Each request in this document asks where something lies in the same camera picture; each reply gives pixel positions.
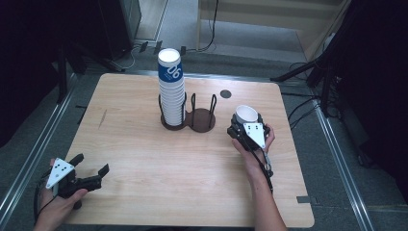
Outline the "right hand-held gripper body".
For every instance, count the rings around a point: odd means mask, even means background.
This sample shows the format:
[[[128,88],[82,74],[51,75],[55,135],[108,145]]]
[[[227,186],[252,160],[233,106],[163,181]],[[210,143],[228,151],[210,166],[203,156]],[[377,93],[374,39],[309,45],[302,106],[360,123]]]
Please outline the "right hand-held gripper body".
[[[264,123],[232,123],[227,134],[236,139],[246,151],[256,151],[266,147],[266,138],[270,129]]]

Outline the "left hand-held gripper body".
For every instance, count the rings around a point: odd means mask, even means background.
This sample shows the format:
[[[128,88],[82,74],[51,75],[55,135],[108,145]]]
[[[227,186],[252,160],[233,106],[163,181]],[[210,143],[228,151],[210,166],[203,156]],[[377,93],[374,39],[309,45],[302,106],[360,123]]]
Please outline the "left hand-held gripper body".
[[[78,190],[86,189],[88,192],[99,190],[102,187],[102,178],[97,175],[78,178],[74,166],[69,162],[57,158],[47,172],[45,188],[51,190],[54,196],[69,198]]]

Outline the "single blue white paper cup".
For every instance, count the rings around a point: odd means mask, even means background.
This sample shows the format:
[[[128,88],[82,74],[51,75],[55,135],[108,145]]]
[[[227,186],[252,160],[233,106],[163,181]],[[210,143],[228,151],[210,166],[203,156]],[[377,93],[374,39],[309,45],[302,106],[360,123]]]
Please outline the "single blue white paper cup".
[[[240,105],[236,108],[235,111],[237,122],[244,124],[244,123],[252,123],[258,120],[258,113],[251,107],[247,105]]]

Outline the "dark wire double cup holder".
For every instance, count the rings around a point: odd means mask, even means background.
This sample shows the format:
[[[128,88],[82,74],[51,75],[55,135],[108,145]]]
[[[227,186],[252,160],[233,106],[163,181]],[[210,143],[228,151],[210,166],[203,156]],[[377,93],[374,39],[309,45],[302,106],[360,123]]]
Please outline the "dark wire double cup holder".
[[[182,104],[180,106],[180,124],[170,125],[166,121],[165,116],[165,105],[162,101],[162,97],[158,97],[159,108],[161,112],[161,123],[162,125],[170,131],[179,131],[185,127],[190,127],[194,132],[206,133],[211,131],[216,124],[215,108],[217,104],[217,97],[213,94],[209,109],[197,108],[195,106],[195,94],[190,98],[191,101],[191,111],[186,110],[186,102],[188,101],[188,95],[184,93],[182,97]]]

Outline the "stack of white paper cups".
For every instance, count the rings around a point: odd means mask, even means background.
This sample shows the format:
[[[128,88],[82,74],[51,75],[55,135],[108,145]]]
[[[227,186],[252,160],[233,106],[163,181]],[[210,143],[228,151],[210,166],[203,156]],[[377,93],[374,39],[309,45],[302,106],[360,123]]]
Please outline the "stack of white paper cups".
[[[172,48],[158,54],[160,103],[166,124],[181,125],[184,121],[185,81],[181,55]]]

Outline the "person's right hand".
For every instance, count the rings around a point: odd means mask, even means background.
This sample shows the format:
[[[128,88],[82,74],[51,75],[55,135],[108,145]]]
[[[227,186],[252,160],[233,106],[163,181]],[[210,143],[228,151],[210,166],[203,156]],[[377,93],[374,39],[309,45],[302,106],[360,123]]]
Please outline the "person's right hand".
[[[275,139],[275,136],[273,128],[269,124],[266,124],[266,127],[268,127],[270,131],[267,134],[265,148],[258,149],[256,151],[246,151],[236,139],[232,139],[232,143],[234,147],[244,156],[250,166],[254,166],[255,170],[260,170],[265,177],[270,178],[273,175],[273,171],[271,168],[270,159],[268,157],[268,151]]]

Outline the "person's left hand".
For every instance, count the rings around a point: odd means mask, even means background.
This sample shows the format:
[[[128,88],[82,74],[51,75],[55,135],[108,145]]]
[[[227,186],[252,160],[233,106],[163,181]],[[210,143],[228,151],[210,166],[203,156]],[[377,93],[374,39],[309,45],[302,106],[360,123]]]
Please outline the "person's left hand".
[[[78,190],[69,198],[60,196],[53,197],[49,190],[43,190],[41,193],[42,210],[39,212],[38,220],[64,220],[70,215],[76,202],[79,202],[86,194],[87,190]]]

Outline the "black metal stand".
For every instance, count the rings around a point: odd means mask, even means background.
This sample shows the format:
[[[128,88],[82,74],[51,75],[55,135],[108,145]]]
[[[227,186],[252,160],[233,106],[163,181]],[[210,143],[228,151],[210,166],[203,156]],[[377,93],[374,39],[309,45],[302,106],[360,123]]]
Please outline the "black metal stand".
[[[66,73],[66,64],[70,64],[71,68],[75,73],[84,73],[87,69],[87,66],[82,59],[82,56],[85,55],[95,62],[101,64],[102,66],[108,68],[113,72],[123,72],[124,67],[119,67],[116,64],[111,64],[108,61],[97,56],[95,53],[91,52],[86,47],[71,41],[63,42],[60,48],[58,49],[58,83],[59,83],[59,97],[57,100],[58,104],[61,104],[64,99],[67,98],[67,73]]]
[[[320,81],[322,81],[321,95],[320,95],[320,109],[326,117],[329,117],[328,103],[330,83],[335,76],[333,55],[334,49],[327,48],[317,58],[303,64],[294,70],[289,71],[279,77],[271,77],[271,82],[284,82],[297,74],[303,73],[311,69],[310,75],[307,77],[306,83],[309,88],[315,88]]]

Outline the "dark curtain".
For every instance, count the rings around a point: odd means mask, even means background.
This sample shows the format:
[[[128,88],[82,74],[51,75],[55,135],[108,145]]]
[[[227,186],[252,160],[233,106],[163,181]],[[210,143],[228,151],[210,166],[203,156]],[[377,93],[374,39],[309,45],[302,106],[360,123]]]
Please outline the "dark curtain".
[[[73,41],[79,0],[0,0],[0,147],[58,87],[58,49]]]
[[[337,74],[367,134],[359,148],[408,202],[408,0],[352,0],[344,27]]]

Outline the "black cabinet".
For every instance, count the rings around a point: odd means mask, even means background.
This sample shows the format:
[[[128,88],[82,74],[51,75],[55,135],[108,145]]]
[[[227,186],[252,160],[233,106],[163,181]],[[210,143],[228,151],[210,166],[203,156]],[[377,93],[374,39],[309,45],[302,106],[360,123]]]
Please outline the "black cabinet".
[[[106,57],[117,60],[134,47],[141,21],[139,0],[98,0]]]

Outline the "aluminium floor rail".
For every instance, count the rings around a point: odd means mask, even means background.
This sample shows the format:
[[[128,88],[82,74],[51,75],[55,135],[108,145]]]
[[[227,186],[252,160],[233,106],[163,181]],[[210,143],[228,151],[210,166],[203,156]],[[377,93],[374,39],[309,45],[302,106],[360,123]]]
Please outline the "aluminium floor rail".
[[[360,194],[360,191],[345,161],[343,151],[338,143],[338,140],[332,129],[331,123],[329,119],[324,116],[318,100],[314,101],[314,105],[318,107],[316,114],[319,120],[321,130],[326,138],[329,149],[332,153],[334,163],[339,172],[345,193],[349,200],[353,214],[356,217],[360,230],[375,231],[366,204],[363,200],[363,197]]]
[[[18,203],[19,198],[23,194],[34,170],[38,165],[46,145],[49,143],[49,140],[53,136],[55,129],[64,115],[71,97],[72,92],[70,91],[67,96],[53,108],[51,116],[48,118],[46,124],[41,130],[41,133],[39,134],[33,148],[29,152],[29,155],[22,168],[18,172],[5,197],[2,199],[0,203],[0,214],[5,215],[10,213]]]

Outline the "beige wooden frame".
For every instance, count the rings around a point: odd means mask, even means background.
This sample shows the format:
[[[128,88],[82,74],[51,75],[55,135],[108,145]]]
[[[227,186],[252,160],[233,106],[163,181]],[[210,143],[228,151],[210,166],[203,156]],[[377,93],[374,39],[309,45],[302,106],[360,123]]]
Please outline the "beige wooden frame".
[[[197,42],[200,21],[210,19],[296,30],[308,61],[318,55],[328,36],[343,21],[351,0],[198,0]]]

